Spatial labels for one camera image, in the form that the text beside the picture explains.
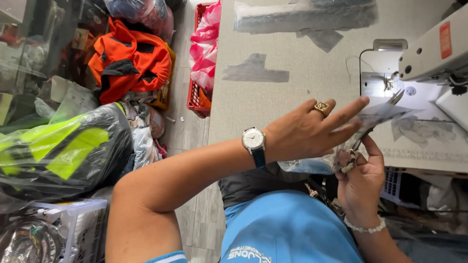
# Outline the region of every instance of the black leather watch strap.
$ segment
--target black leather watch strap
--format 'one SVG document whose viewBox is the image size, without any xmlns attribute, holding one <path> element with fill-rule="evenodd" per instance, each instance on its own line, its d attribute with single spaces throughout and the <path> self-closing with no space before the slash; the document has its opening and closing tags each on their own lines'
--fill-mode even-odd
<svg viewBox="0 0 468 263">
<path fill-rule="evenodd" d="M 265 167 L 265 151 L 263 148 L 252 150 L 252 157 L 254 157 L 254 162 L 257 169 Z"/>
</svg>

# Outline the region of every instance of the red plastic crate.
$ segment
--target red plastic crate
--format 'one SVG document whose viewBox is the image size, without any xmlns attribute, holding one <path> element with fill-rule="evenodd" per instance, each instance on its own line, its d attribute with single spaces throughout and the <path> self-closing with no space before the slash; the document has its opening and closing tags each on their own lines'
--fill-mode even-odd
<svg viewBox="0 0 468 263">
<path fill-rule="evenodd" d="M 200 24 L 200 21 L 202 20 L 202 16 L 205 13 L 206 8 L 212 4 L 216 4 L 216 2 L 197 5 L 197 7 L 195 8 L 195 29 L 193 31 L 197 30 L 198 24 Z M 195 114 L 202 119 L 210 116 L 211 108 L 200 107 L 200 99 L 198 97 L 198 85 L 195 82 L 193 82 L 192 78 L 190 78 L 189 82 L 187 108 L 195 112 Z"/>
</svg>

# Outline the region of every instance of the gold ring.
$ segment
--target gold ring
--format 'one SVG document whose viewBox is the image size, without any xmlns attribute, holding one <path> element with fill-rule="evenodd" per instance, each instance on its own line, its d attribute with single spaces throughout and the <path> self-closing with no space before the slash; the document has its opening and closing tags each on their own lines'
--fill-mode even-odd
<svg viewBox="0 0 468 263">
<path fill-rule="evenodd" d="M 323 114 L 323 117 L 326 118 L 328 115 L 330 115 L 330 105 L 324 103 L 324 102 L 319 102 L 314 106 L 315 110 L 320 111 Z"/>
</svg>

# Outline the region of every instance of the red and white plastic bag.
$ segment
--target red and white plastic bag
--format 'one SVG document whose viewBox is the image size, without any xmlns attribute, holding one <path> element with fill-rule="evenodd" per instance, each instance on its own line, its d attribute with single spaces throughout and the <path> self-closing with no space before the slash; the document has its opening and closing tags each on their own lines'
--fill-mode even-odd
<svg viewBox="0 0 468 263">
<path fill-rule="evenodd" d="M 206 9 L 197 30 L 190 38 L 191 78 L 205 92 L 213 90 L 220 20 L 221 1 L 218 0 Z"/>
</svg>

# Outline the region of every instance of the blue t-shirt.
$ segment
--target blue t-shirt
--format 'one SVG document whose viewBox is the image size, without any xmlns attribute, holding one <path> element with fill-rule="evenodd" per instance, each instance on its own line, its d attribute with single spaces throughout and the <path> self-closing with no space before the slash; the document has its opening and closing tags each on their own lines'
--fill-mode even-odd
<svg viewBox="0 0 468 263">
<path fill-rule="evenodd" d="M 363 262 L 344 223 L 302 192 L 266 193 L 225 214 L 220 263 Z"/>
</svg>

